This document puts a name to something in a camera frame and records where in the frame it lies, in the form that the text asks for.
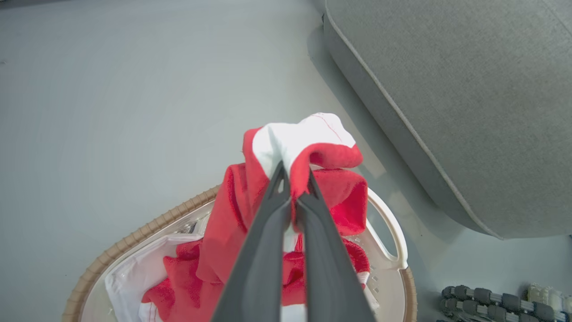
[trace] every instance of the laundry basket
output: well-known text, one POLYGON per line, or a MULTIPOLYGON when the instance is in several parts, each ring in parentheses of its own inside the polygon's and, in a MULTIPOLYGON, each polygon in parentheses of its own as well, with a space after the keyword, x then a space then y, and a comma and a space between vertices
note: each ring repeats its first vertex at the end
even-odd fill
MULTIPOLYGON (((71 292, 62 321, 116 322, 105 289, 107 274, 123 260, 164 235, 204 232, 218 190, 219 186, 214 187, 167 211, 97 257, 71 292)), ((365 250, 370 261, 366 296, 373 297, 379 304, 374 309, 377 321, 416 322, 416 290, 411 269, 407 267, 403 233, 387 205, 370 189, 368 200, 390 228, 397 256, 389 254, 369 221, 363 233, 347 237, 365 250)))

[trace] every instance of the gray fabric upholstery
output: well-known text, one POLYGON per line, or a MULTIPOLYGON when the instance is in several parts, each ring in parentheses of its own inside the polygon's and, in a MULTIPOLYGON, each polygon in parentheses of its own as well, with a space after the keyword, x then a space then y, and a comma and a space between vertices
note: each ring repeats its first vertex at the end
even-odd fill
POLYGON ((572 233, 572 2, 326 10, 333 59, 449 216, 498 238, 572 233))

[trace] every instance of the towel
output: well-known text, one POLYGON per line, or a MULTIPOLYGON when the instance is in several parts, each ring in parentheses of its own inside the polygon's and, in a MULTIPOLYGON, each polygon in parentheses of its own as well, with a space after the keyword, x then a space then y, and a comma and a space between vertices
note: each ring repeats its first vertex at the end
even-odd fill
MULTIPOLYGON (((164 322, 204 321, 216 308, 273 171, 283 161, 294 204, 307 192, 310 164, 341 236, 366 228, 367 182, 345 170, 362 160, 353 137, 334 114, 317 113, 297 124, 271 123, 244 134, 245 162, 227 168, 204 238, 177 246, 165 257, 167 278, 148 290, 143 303, 157 307, 164 322)), ((305 304, 304 246, 299 232, 285 233, 282 305, 305 304)), ((363 249, 343 239, 357 276, 365 285, 369 262, 363 249)))

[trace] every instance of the basket handle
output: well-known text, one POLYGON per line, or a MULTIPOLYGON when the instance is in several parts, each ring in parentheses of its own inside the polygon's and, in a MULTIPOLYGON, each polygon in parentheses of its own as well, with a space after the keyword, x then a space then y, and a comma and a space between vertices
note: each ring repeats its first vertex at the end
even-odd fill
MULTIPOLYGON (((385 202, 370 188, 367 189, 367 199, 368 201, 374 206, 375 210, 378 211, 379 215, 383 218, 383 221, 386 222, 386 225, 389 227, 391 235, 393 236, 395 248, 397 250, 397 256, 392 255, 385 245, 379 240, 377 234, 374 235, 375 241, 378 243, 379 248, 381 249, 382 253, 385 257, 391 262, 391 266, 389 269, 406 269, 407 268, 407 244, 405 242, 405 236, 403 235, 403 231, 401 230, 401 226, 399 226, 399 222, 386 205, 385 202)), ((373 227, 369 221, 367 222, 367 226, 369 229, 374 231, 373 227)))

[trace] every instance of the gray floor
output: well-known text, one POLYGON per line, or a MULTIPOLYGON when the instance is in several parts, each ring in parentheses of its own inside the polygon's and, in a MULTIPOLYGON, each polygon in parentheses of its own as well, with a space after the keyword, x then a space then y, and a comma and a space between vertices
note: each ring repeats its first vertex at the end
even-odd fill
MULTIPOLYGON (((572 293, 569 237, 498 241, 428 198, 323 45, 306 0, 0 3, 0 311, 57 321, 112 243, 221 182, 242 133, 333 112, 403 226, 421 321, 447 285, 572 293)), ((374 226, 390 242, 383 223, 374 226)))

